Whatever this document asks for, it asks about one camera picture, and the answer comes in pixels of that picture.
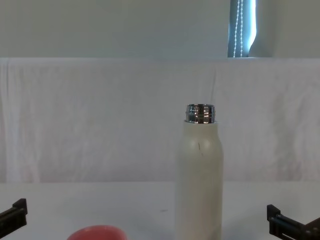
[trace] red object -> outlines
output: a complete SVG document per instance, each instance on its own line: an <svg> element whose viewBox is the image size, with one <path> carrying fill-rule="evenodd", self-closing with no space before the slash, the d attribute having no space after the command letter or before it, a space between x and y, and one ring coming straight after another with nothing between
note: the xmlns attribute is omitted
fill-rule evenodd
<svg viewBox="0 0 320 240"><path fill-rule="evenodd" d="M115 226L88 226L73 233L67 240L127 240L126 234Z"/></svg>

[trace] white table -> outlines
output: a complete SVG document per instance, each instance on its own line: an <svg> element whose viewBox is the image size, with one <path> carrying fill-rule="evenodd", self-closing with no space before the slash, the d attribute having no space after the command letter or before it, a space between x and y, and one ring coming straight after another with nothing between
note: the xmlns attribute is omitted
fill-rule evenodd
<svg viewBox="0 0 320 240"><path fill-rule="evenodd" d="M28 206L27 226L4 240L65 240L91 225L114 225L129 240L172 240L172 182L0 184L0 212L20 198ZM320 183L226 182L224 240L274 240L266 206L302 223L320 217Z"/></svg>

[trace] water bottle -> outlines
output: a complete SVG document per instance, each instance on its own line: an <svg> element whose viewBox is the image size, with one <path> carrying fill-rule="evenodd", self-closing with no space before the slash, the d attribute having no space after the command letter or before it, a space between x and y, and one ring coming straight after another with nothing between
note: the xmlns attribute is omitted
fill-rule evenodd
<svg viewBox="0 0 320 240"><path fill-rule="evenodd" d="M176 161L175 240L221 240L223 149L215 106L190 104Z"/></svg>

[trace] wrinkled fabric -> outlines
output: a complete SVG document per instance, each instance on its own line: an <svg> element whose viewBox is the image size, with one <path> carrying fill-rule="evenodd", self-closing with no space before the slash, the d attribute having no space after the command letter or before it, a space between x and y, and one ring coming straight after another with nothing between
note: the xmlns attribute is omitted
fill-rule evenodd
<svg viewBox="0 0 320 240"><path fill-rule="evenodd" d="M185 108L216 105L224 178L320 180L320 60L0 60L0 181L171 181Z"/></svg>

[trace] white wall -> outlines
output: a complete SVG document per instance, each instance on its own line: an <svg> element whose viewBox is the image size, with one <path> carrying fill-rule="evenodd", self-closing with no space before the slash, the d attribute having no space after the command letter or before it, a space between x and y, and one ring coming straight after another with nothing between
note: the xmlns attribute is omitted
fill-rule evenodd
<svg viewBox="0 0 320 240"><path fill-rule="evenodd" d="M256 0L257 36L250 56L320 57L319 0Z"/></svg>
<svg viewBox="0 0 320 240"><path fill-rule="evenodd" d="M229 0L1 0L0 57L225 58Z"/></svg>

